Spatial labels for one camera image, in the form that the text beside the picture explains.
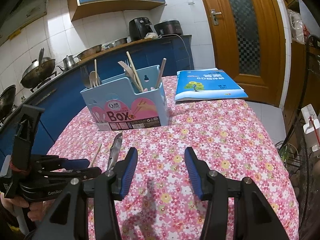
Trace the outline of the pink floral tablecloth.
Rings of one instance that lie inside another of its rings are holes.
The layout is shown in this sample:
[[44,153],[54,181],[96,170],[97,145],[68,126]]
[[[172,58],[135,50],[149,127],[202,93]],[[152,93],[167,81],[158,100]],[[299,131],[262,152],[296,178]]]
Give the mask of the pink floral tablecloth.
[[120,159],[131,147],[138,163],[124,200],[116,202],[123,239],[198,239],[207,203],[193,193],[184,150],[226,178],[252,178],[289,239],[298,239],[299,213],[289,174],[263,124],[241,99],[176,103],[176,77],[163,79],[167,126],[123,132]]

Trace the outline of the wooden door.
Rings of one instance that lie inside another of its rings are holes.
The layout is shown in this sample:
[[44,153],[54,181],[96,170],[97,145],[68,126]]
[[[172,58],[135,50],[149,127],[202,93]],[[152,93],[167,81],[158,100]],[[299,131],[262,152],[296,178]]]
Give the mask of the wooden door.
[[249,100],[278,107],[286,48],[277,0],[203,0],[217,68]]

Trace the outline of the blue book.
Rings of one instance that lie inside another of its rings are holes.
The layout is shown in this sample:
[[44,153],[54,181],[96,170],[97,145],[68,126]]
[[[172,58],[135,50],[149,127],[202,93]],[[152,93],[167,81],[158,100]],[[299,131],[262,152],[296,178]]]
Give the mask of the blue book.
[[177,72],[175,101],[244,99],[248,95],[227,73],[217,68]]

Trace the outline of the black air fryer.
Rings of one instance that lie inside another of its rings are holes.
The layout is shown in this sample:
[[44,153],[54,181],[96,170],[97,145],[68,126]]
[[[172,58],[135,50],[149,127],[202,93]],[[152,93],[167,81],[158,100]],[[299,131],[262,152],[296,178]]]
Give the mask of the black air fryer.
[[148,33],[154,33],[152,23],[148,17],[134,18],[129,22],[129,34],[131,41],[144,39]]

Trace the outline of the black rice cooker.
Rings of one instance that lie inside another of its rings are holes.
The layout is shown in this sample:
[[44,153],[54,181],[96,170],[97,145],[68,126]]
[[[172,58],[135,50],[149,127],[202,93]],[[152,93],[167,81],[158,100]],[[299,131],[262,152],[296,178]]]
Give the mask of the black rice cooker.
[[158,35],[183,35],[180,22],[178,20],[169,20],[157,23],[154,29]]

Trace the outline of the large steel fork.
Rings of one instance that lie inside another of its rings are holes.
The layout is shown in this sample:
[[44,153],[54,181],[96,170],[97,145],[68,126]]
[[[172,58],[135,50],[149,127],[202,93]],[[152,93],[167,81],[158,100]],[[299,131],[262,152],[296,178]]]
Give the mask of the large steel fork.
[[87,69],[87,66],[82,66],[80,67],[80,74],[81,74],[81,79],[82,83],[86,88],[91,88],[91,83],[90,83],[90,78],[89,78],[89,72]]

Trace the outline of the steel colander bowl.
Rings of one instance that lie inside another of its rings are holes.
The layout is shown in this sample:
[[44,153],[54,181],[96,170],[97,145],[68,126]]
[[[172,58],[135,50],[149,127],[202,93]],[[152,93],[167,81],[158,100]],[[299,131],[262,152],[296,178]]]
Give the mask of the steel colander bowl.
[[102,50],[102,45],[99,44],[99,45],[96,45],[96,46],[93,46],[91,48],[88,48],[88,49],[84,50],[83,52],[78,54],[76,57],[79,60],[84,60],[85,58],[88,58],[88,57],[90,57],[92,55],[95,55],[95,54],[101,52],[101,50]]

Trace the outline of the steel kettle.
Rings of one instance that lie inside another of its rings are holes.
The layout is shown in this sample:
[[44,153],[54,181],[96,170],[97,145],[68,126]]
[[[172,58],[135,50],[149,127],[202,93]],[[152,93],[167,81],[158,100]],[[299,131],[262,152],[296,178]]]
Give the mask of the steel kettle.
[[77,64],[77,62],[74,59],[79,59],[77,56],[73,57],[72,55],[67,55],[64,59],[63,59],[63,67],[61,67],[60,65],[56,65],[62,72],[66,72],[72,68],[75,67],[75,65]]

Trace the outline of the wooden shelf unit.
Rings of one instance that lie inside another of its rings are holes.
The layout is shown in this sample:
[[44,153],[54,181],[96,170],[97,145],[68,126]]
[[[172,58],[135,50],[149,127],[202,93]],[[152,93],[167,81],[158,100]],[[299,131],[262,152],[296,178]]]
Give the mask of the wooden shelf unit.
[[[305,23],[310,34],[319,36],[319,0],[300,0],[300,4],[306,7],[309,15]],[[319,48],[316,42],[309,41],[306,44],[292,42],[291,69],[289,87],[284,105],[284,121],[286,138],[283,145],[295,144],[293,138],[295,126],[299,123],[300,109],[305,105],[312,104],[316,113],[319,113]]]

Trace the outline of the blue utensil holder box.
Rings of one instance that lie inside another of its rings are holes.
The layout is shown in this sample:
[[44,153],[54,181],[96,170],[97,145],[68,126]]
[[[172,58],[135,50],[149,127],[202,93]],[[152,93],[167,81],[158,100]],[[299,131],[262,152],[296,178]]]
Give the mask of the blue utensil holder box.
[[163,84],[156,87],[159,65],[137,70],[143,87],[140,93],[129,77],[120,74],[80,94],[100,131],[151,128],[169,124]]

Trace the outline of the wok with lid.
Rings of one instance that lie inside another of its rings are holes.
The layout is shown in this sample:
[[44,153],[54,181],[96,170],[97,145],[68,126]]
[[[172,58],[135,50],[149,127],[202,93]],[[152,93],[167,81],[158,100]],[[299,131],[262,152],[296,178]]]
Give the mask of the wok with lid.
[[55,59],[44,57],[44,48],[39,51],[38,59],[23,72],[21,85],[27,89],[34,89],[44,80],[49,78],[55,69]]

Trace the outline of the wooden chopstick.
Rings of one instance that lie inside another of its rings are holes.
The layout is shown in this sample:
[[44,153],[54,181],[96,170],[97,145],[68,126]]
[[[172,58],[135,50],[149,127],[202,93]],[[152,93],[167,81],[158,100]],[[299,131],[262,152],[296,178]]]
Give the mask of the wooden chopstick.
[[95,71],[95,87],[100,85],[98,68],[97,68],[97,59],[94,59],[94,71]]
[[94,165],[94,163],[95,163],[95,161],[97,159],[97,156],[100,153],[101,147],[102,147],[102,143],[99,144],[98,149],[97,149],[97,151],[96,151],[96,153],[95,153],[95,155],[94,155],[89,167],[93,167],[93,165]]
[[130,64],[130,68],[132,69],[132,71],[133,71],[133,73],[134,73],[134,75],[135,75],[135,80],[136,80],[136,82],[137,82],[137,84],[138,84],[138,86],[139,86],[139,90],[140,90],[141,92],[144,92],[144,88],[143,88],[143,86],[142,86],[142,84],[141,84],[141,81],[140,81],[139,76],[138,76],[138,74],[137,74],[137,71],[136,71],[136,69],[135,69],[135,65],[133,64],[131,55],[130,55],[130,53],[129,53],[128,51],[126,52],[126,55],[127,55],[127,58],[128,58],[129,64]]
[[158,74],[158,77],[157,77],[156,85],[155,85],[156,89],[159,88],[159,86],[161,84],[162,75],[163,75],[163,72],[164,72],[166,61],[167,61],[167,59],[163,58],[162,64],[161,64],[161,67],[160,67],[160,70],[159,70],[159,74]]

